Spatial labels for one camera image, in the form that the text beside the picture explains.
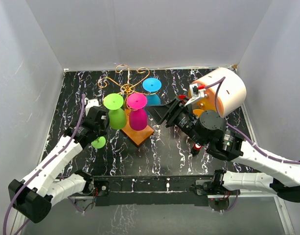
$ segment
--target wooden base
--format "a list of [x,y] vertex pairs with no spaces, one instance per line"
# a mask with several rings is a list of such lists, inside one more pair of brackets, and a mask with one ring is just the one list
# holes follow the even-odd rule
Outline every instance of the wooden base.
[[145,129],[142,131],[135,131],[131,129],[129,125],[129,113],[130,110],[125,110],[126,117],[127,117],[127,124],[121,130],[131,139],[131,141],[137,146],[140,147],[151,135],[153,135],[154,130],[150,126],[146,126]]

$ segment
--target beige cylinder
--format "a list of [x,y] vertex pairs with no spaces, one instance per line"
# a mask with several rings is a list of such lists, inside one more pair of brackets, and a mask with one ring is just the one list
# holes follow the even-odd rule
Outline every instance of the beige cylinder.
[[[222,77],[226,77],[218,92],[218,109],[222,117],[227,116],[236,108],[238,108],[245,100],[247,95],[246,87],[241,78],[233,71],[227,68],[218,68],[205,76],[195,80],[192,83],[201,85],[211,85]],[[206,89],[206,98],[197,102],[202,110],[216,110],[215,93],[218,85]]]

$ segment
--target marble tabletop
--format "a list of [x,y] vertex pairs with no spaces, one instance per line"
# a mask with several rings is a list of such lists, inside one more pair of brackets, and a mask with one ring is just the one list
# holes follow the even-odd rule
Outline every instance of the marble tabletop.
[[[212,70],[151,70],[149,77],[155,77],[162,82],[158,96],[161,104],[164,104],[172,101],[177,95],[187,94],[192,81]],[[43,157],[53,149],[70,123],[78,120],[81,94],[84,93],[88,99],[97,98],[102,104],[106,95],[118,93],[120,90],[113,83],[100,89],[98,80],[108,76],[124,84],[127,82],[127,74],[128,71],[118,74],[113,70],[66,72]],[[141,78],[142,74],[138,74],[135,70],[130,71],[132,84],[137,83]],[[141,83],[136,86],[136,90],[145,92]],[[228,115],[227,120],[249,135],[241,108]],[[201,150],[198,156],[192,157],[189,152],[193,142],[178,127],[158,126],[151,117],[148,117],[148,124],[155,132],[139,148],[123,132],[108,128],[105,147],[102,149],[94,149],[91,145],[86,147],[69,162],[61,172],[62,176],[70,176],[79,169],[94,176],[210,175],[216,169],[234,172],[253,171],[252,168],[244,165],[220,161],[205,153],[204,150]]]

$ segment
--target small bottle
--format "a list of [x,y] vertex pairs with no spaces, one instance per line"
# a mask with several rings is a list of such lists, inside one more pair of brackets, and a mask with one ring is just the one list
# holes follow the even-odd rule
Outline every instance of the small bottle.
[[197,143],[194,144],[194,146],[191,148],[190,153],[192,156],[197,156],[201,150],[202,146],[198,145]]

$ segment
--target gray floor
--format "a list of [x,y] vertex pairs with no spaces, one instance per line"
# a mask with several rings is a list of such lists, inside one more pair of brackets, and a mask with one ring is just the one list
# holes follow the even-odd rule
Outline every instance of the gray floor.
[[54,206],[24,235],[282,235],[284,230],[272,197],[239,198],[224,214],[192,205],[124,205],[94,207],[85,215],[68,200]]

